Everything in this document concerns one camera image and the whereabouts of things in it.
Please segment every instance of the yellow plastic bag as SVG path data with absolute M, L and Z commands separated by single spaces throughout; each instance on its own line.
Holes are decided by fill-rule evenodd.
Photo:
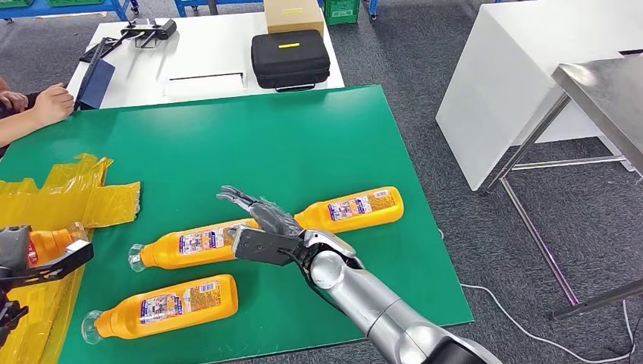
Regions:
M 133 221 L 139 211 L 140 183 L 103 187 L 113 161 L 90 154 L 76 159 L 53 165 L 40 190 L 31 178 L 0 180 L 0 227 L 31 225 L 34 230 L 53 231 L 76 221 L 87 229 Z M 29 306 L 29 313 L 0 350 L 1 363 L 58 361 L 82 275 L 79 268 L 60 281 L 9 292 L 9 299 Z

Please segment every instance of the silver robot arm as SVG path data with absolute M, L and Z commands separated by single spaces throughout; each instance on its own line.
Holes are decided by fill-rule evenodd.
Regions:
M 418 314 L 368 272 L 351 245 L 334 234 L 303 230 L 274 203 L 231 186 L 221 187 L 217 197 L 237 204 L 262 228 L 242 226 L 233 231 L 235 257 L 273 265 L 295 262 L 306 283 L 348 316 L 390 364 L 500 364 L 481 345 Z
M 307 246 L 333 247 L 312 259 L 312 281 L 328 292 L 387 362 L 500 364 L 480 344 L 457 337 L 422 317 L 361 262 L 360 268 L 349 267 L 346 258 L 356 259 L 355 251 L 339 237 L 326 231 L 306 231 L 305 235 Z

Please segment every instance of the orange bottle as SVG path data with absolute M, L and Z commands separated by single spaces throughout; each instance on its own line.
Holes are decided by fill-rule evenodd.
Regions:
M 341 233 L 397 221 L 403 213 L 400 191 L 382 187 L 315 202 L 296 214 L 295 220 L 305 229 Z
M 237 308 L 234 278 L 216 275 L 137 294 L 104 312 L 89 312 L 81 333 L 88 344 L 110 336 L 136 339 L 225 319 Z
M 80 222 L 58 231 L 30 231 L 27 264 L 35 267 L 56 259 L 63 255 L 67 246 L 77 240 L 87 240 L 87 234 Z
M 387 224 L 402 217 L 404 204 L 395 187 L 382 187 L 323 202 L 315 202 L 294 215 L 304 229 L 332 233 Z M 176 269 L 234 259 L 228 230 L 244 224 L 259 228 L 251 218 L 222 222 L 187 231 L 169 233 L 148 245 L 134 244 L 129 262 L 134 271 L 157 266 Z

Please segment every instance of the black carrying case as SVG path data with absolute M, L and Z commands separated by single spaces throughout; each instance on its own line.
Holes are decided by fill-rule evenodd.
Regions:
M 330 75 L 331 59 L 317 30 L 254 36 L 250 57 L 263 89 L 313 88 Z

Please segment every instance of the green table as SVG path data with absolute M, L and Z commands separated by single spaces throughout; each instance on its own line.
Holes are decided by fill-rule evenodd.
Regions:
M 245 96 L 171 105 L 83 111 L 14 143 L 0 179 L 34 177 L 81 153 L 115 160 L 107 184 L 143 182 L 135 222 L 98 229 L 61 363 L 213 362 L 317 347 L 362 337 L 306 286 L 297 267 L 232 261 L 180 270 L 127 264 L 134 243 L 171 231 L 246 217 L 218 201 L 222 184 L 266 196 L 289 212 L 312 202 L 386 185 L 404 199 L 393 224 L 340 234 L 365 266 L 439 325 L 472 314 L 416 173 L 379 86 Z M 91 346 L 80 322 L 135 293 L 230 273 L 239 311 L 210 322 L 137 340 Z

